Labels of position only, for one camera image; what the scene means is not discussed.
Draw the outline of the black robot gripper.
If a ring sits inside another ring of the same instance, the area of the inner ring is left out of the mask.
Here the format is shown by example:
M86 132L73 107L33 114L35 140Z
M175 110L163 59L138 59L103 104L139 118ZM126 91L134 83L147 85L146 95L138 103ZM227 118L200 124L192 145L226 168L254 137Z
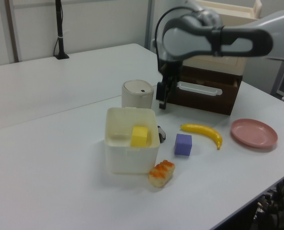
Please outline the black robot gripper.
M159 100L159 108L166 109L167 98L174 94L180 80L180 73L162 73L162 81L157 83L156 99Z

